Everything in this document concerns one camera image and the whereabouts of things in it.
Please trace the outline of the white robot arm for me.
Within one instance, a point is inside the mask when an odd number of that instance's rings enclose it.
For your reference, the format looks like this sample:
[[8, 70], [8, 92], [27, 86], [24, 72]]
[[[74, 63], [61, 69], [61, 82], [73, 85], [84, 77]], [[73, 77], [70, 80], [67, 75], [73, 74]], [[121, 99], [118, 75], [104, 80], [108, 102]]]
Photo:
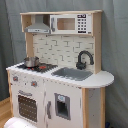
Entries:
[[5, 124], [4, 128], [36, 128], [24, 119], [12, 117]]

